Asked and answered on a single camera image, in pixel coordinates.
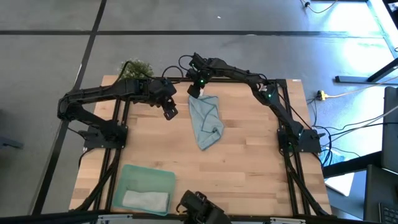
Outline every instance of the wooden table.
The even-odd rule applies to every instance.
[[[102,85],[110,85],[115,79],[116,76],[104,76]],[[170,213],[176,213],[175,207],[186,190],[198,190],[229,215],[292,215],[285,164],[278,152],[278,122],[273,112],[252,96],[246,84],[207,84],[205,95],[220,99],[219,112],[225,129],[215,145],[201,151],[188,110],[189,84],[175,85],[177,93],[173,99],[178,115],[171,121],[164,118],[161,108],[131,105],[127,144],[116,180],[125,164],[174,172],[177,182]],[[287,84],[291,105],[310,123],[301,81],[287,80]],[[113,108],[114,101],[97,103],[95,114],[111,119]],[[307,188],[323,209],[331,212],[319,161],[311,154],[300,155]],[[104,149],[95,149],[82,159],[70,208],[79,206],[97,184],[103,156]],[[104,207],[107,192],[105,186],[100,208]],[[299,212],[303,213],[297,186],[295,192]]]

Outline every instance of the black metal frame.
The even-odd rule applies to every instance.
[[[339,175],[349,174],[359,170],[365,170],[368,165],[372,164],[381,167],[382,151],[374,152],[366,156],[361,156],[348,161],[339,162],[323,168],[323,177],[330,178]]]
[[[174,81],[192,82],[191,79],[189,79],[189,78],[172,77],[172,78],[169,78],[169,79],[172,82],[174,82]],[[268,81],[273,83],[275,85],[275,87],[282,89],[283,97],[284,97],[284,99],[286,101],[285,102],[285,108],[288,111],[289,115],[292,116],[292,110],[290,108],[289,93],[287,91],[286,80],[279,80],[278,79],[278,80],[268,80]],[[239,83],[236,80],[232,80],[232,79],[229,79],[229,78],[212,78],[210,80],[210,82]],[[113,113],[113,119],[114,120],[117,120],[119,107],[120,107],[120,101],[118,100],[118,101],[116,101],[115,107],[114,107],[114,113]],[[128,111],[129,111],[129,102],[127,101],[125,103],[125,105],[124,105],[123,118],[122,118],[122,121],[121,121],[122,124],[126,124],[127,117],[128,117],[127,116],[128,115]],[[279,129],[283,129],[283,125],[282,125],[282,123],[280,121],[279,121]],[[280,148],[283,149],[282,152],[283,152],[284,161],[285,161],[285,164],[287,164],[287,160],[290,160],[289,149],[286,146],[285,142],[280,142]],[[103,174],[105,173],[105,171],[106,171],[106,169],[108,167],[110,151],[111,151],[111,149],[106,149],[105,150],[103,164],[102,164],[102,167],[101,167],[100,178],[103,176]],[[298,176],[304,182],[302,164],[301,164],[301,160],[300,160],[300,154],[299,154],[299,152],[293,152],[293,156],[295,158],[295,164],[296,164]],[[116,164],[117,165],[119,164],[119,157],[116,158]],[[113,212],[110,211],[111,202],[112,202],[112,198],[113,198],[114,187],[116,185],[116,172],[117,172],[117,169],[115,170],[115,172],[112,173],[112,175],[110,177],[108,194],[106,196],[106,205],[105,205],[105,209],[104,210],[109,212],[109,214],[117,214],[117,213],[113,213]],[[293,216],[299,215],[297,199],[296,199],[296,194],[295,194],[295,189],[294,189],[294,180],[293,180],[292,176],[289,175],[288,172],[287,172],[287,182],[288,182],[288,186],[289,186],[290,204],[291,204],[291,207],[292,207]],[[103,210],[98,210],[99,209],[99,205],[100,205],[100,200],[101,200],[101,194],[99,194],[97,196],[96,201],[95,201],[95,205],[93,207],[93,210],[97,210],[99,212],[103,211]],[[303,194],[302,194],[302,200],[303,200],[304,214],[310,215],[310,207],[309,207],[309,204],[308,204],[308,202],[305,199]],[[263,221],[269,219],[269,217],[263,217],[263,216],[254,217],[254,216],[246,216],[246,215],[231,215],[230,217],[231,217],[231,219],[233,221],[241,221],[241,222],[245,222],[245,221],[263,222]],[[184,216],[181,216],[181,215],[167,215],[166,217],[160,217],[158,215],[153,215],[153,214],[138,213],[138,214],[134,214],[133,218],[181,220],[182,218],[184,218]]]
[[[381,68],[375,74],[370,77],[351,77],[351,76],[336,76],[336,82],[338,83],[367,83],[374,84],[380,79],[384,78],[394,70],[398,68],[398,58],[394,59],[392,62],[388,63],[386,66]],[[398,80],[391,80],[386,85],[398,85]]]

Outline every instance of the green tray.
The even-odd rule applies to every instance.
[[[175,174],[173,172],[139,167],[133,165],[124,165],[122,174],[118,183],[118,189],[114,195],[112,206],[118,208],[141,210],[147,213],[166,216],[170,209],[175,188]],[[140,208],[123,206],[123,197],[127,190],[135,192],[166,192],[169,194],[169,202],[165,213],[153,212]]]

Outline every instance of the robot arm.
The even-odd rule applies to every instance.
[[[304,130],[299,122],[294,121],[290,117],[286,109],[279,102],[278,89],[275,85],[269,83],[264,75],[232,67],[219,58],[202,58],[196,53],[192,56],[190,66],[193,68],[188,70],[187,77],[193,81],[193,85],[188,89],[188,93],[191,96],[198,98],[200,89],[204,88],[212,77],[228,77],[246,83],[249,85],[253,96],[261,104],[268,106],[281,120],[282,124],[285,126],[289,143],[291,143],[293,147],[298,147],[300,145],[303,132],[305,132],[306,136],[319,139],[315,131]]]
[[[145,103],[162,107],[167,120],[177,115],[172,95],[173,84],[165,78],[117,80],[110,86],[100,86],[71,91],[58,102],[57,116],[62,120],[78,120],[89,126],[88,131],[79,131],[84,137],[85,147],[123,148],[126,143],[127,126],[117,121],[106,121],[86,111],[82,105],[106,100],[120,99],[133,103]]]
[[[187,209],[187,219],[184,224],[232,224],[224,210],[209,201],[201,192],[187,190],[177,207],[182,205]]]

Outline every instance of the black cable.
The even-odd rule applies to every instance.
[[[180,73],[181,73],[181,80],[184,78],[184,74],[183,74],[181,68],[179,68],[179,67],[176,66],[176,65],[171,65],[171,66],[167,67],[167,68],[163,71],[163,73],[162,73],[162,78],[164,77],[164,74],[166,73],[166,71],[167,71],[168,69],[170,69],[170,68],[176,68],[176,69],[178,69],[178,70],[180,71]],[[181,82],[181,80],[180,80],[180,81],[177,81],[177,82],[172,82],[172,83],[173,83],[173,84],[178,84],[178,83]]]
[[[285,103],[288,104],[288,106],[289,106],[289,107],[292,109],[292,111],[304,122],[304,124],[307,125],[307,127],[308,127],[309,129],[312,129],[312,128],[307,124],[307,122],[305,122],[304,119],[296,112],[296,110],[292,107],[292,105],[290,105],[290,103],[287,102],[287,101],[285,100],[285,98],[284,98],[280,93],[278,93],[278,95],[279,95],[279,97],[282,98],[282,100],[285,101]]]
[[[376,119],[376,118],[378,118],[378,117],[380,117],[380,116],[377,116],[377,117],[375,117],[375,118],[372,118],[372,119],[367,119],[366,121],[361,121],[361,122],[358,122],[358,123],[353,123],[353,124],[346,124],[346,125],[344,125],[344,127],[343,128],[334,128],[334,127],[325,127],[325,128],[330,128],[330,129],[334,129],[334,130],[337,130],[337,131],[342,131],[342,130],[344,130],[346,127],[348,127],[348,126],[352,126],[352,125],[356,125],[356,124],[362,124],[362,123],[365,123],[365,122],[367,122],[367,121],[372,121],[372,120],[374,120],[374,119]]]
[[[83,154],[79,157],[79,164],[77,168],[80,168],[80,164],[81,164],[81,159],[83,158],[83,156],[87,153],[90,152],[92,149],[87,149],[85,152],[83,152]]]
[[[315,121],[313,122],[313,125],[315,126],[315,125],[317,125],[317,117],[318,117],[318,112],[317,112],[317,101],[314,100],[314,101],[313,101],[313,104],[315,105]]]
[[[74,132],[74,133],[76,133],[76,134],[78,134],[78,135],[80,135],[80,137],[82,137],[84,140],[87,140],[87,139],[84,137],[84,135],[82,135],[82,134],[80,134],[79,132],[73,130],[72,128],[69,128],[69,127],[68,127],[68,130],[69,130],[69,131],[72,131],[72,132]]]
[[[75,210],[78,211],[87,211],[90,207],[90,205],[93,203],[94,199],[98,194],[102,192],[102,188],[105,185],[105,183],[108,181],[109,177],[115,172],[115,170],[118,168],[116,161],[117,157],[120,156],[120,150],[116,150],[115,155],[113,157],[111,165],[109,165],[108,169],[104,173],[104,176],[102,179],[100,179],[97,183],[97,185],[94,187],[94,189],[91,191],[89,196],[83,201],[83,203],[77,207]]]
[[[330,153],[330,161],[329,161],[329,166],[331,165],[331,162],[333,161],[333,153],[331,151],[331,149],[329,150]]]
[[[371,127],[371,126],[376,126],[376,125],[381,125],[381,124],[398,124],[398,122],[386,122],[386,123],[370,124],[370,125],[367,125],[367,126],[364,126],[364,127],[359,127],[359,128],[368,128],[368,127]],[[344,133],[347,133],[347,132],[352,131],[354,129],[358,129],[358,128],[351,128],[349,130],[342,131],[340,133],[332,134],[331,136],[336,136],[338,134],[344,134]]]
[[[322,165],[322,161],[321,159],[319,159],[319,156],[315,152],[313,152],[312,154],[315,156],[315,158],[318,159],[319,163]]]
[[[315,127],[315,128],[322,128],[322,129],[324,129],[324,130],[328,133],[328,138],[329,138],[329,152],[328,152],[328,154],[326,155],[325,161],[323,161],[323,163],[322,163],[322,165],[321,165],[321,167],[323,167],[323,166],[326,164],[326,161],[327,161],[327,159],[330,157],[330,154],[331,154],[331,151],[330,151],[330,149],[331,149],[331,147],[332,147],[332,145],[331,145],[331,134],[330,134],[329,130],[327,130],[327,128],[325,128],[325,127],[322,127],[322,126],[314,126],[314,127]]]
[[[190,57],[190,58],[192,58],[192,56],[191,56],[191,55],[183,55],[183,56],[181,56],[181,57],[178,59],[178,65],[179,65],[182,69],[184,69],[185,71],[188,71],[188,69],[186,69],[186,68],[184,68],[183,66],[181,66],[181,59],[184,58],[184,57]]]
[[[112,83],[112,85],[107,86],[107,87],[99,86],[99,87],[102,87],[102,88],[103,88],[102,91],[108,90],[108,89],[110,89],[110,88],[112,88],[112,87],[115,86],[115,84],[116,84],[116,83],[120,80],[120,78],[122,77],[122,75],[123,75],[123,73],[124,73],[124,71],[125,71],[125,69],[126,69],[126,67],[127,67],[127,65],[128,65],[129,63],[132,63],[132,61],[128,60],[126,63],[124,63],[122,70],[120,71],[120,73],[119,73],[117,79]],[[150,76],[148,76],[148,75],[146,75],[146,74],[143,74],[143,73],[142,73],[142,75],[145,76],[145,77],[147,77],[147,78],[153,79],[153,80],[156,79],[156,78],[154,78],[154,77],[150,77]],[[96,92],[96,91],[87,91],[87,92],[85,92],[85,93],[94,93],[94,92]],[[75,96],[75,95],[80,95],[80,94],[81,94],[81,93],[71,93],[71,94],[68,94],[68,93],[67,93],[68,96]]]
[[[283,155],[283,153],[279,150],[279,154],[281,155],[281,156],[284,156]],[[289,158],[291,158],[293,156],[293,153],[289,156]]]
[[[361,157],[361,156],[360,156],[360,155],[358,155],[356,152],[345,151],[345,150],[339,149],[339,148],[337,148],[337,147],[332,147],[332,149],[337,149],[337,150],[339,150],[339,151],[341,151],[341,152],[352,153],[352,154],[355,154],[355,155],[356,155],[356,156],[358,156],[358,157]]]
[[[184,74],[183,74],[181,68],[179,68],[178,66],[172,65],[172,66],[167,67],[167,68],[163,71],[163,73],[162,73],[162,78],[164,77],[164,73],[166,73],[166,71],[167,71],[168,69],[170,69],[170,68],[176,68],[176,69],[178,69],[178,70],[180,71],[180,73],[181,73],[181,77],[182,77],[182,78],[184,77]]]
[[[307,99],[307,100],[305,100],[305,101],[307,102],[307,105],[309,105],[309,104],[312,103],[314,100],[315,100],[315,98]]]

